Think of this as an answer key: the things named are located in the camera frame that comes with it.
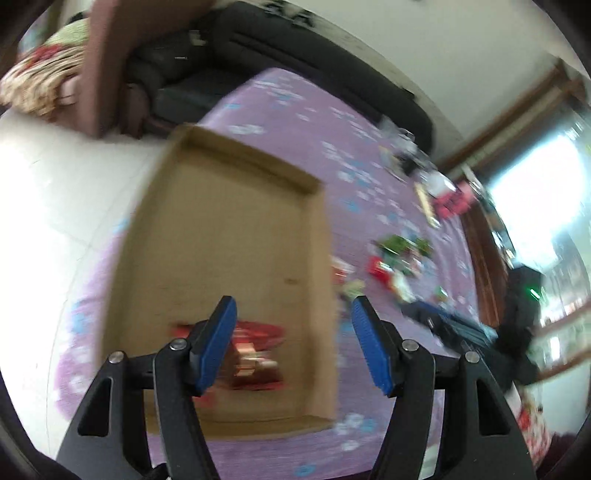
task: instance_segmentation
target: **sofa backrest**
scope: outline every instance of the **sofa backrest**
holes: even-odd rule
[[[100,137],[113,125],[124,65],[133,49],[187,27],[214,1],[95,0],[76,102],[79,130]]]
[[[430,152],[433,124],[412,94],[318,33],[236,2],[218,16],[210,35],[218,61],[257,74],[279,67],[298,73],[340,98],[373,123],[382,115],[415,135]]]

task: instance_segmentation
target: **blue gripper pad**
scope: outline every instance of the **blue gripper pad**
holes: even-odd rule
[[[222,297],[203,331],[191,346],[191,352],[197,362],[194,367],[199,372],[195,387],[201,393],[211,387],[216,379],[237,320],[236,300],[228,296]]]
[[[390,395],[394,389],[394,382],[389,355],[383,343],[385,331],[379,331],[384,329],[382,321],[366,297],[357,297],[353,301],[351,321],[375,386],[380,388],[384,395]]]

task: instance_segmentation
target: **blue rubber grip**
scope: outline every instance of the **blue rubber grip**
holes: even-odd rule
[[[394,382],[389,357],[359,299],[353,301],[351,321],[375,386],[382,390],[384,395],[390,395],[394,389]]]
[[[201,392],[205,392],[213,385],[217,371],[222,364],[223,357],[232,339],[232,332],[238,321],[236,300],[230,299],[226,307],[218,313],[217,318],[219,320],[207,341],[203,355],[199,359],[200,375],[196,382],[196,387]]]

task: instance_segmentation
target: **black sofa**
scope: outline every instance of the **black sofa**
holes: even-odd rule
[[[236,2],[193,26],[143,45],[126,68],[122,130],[166,133],[198,122],[225,95],[271,67],[296,72],[376,124],[382,115],[430,152],[433,124],[414,95],[312,30]]]

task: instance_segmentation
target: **green cloth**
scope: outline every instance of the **green cloth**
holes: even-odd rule
[[[49,37],[45,45],[84,45],[88,41],[88,22],[88,18],[83,18],[67,24]]]

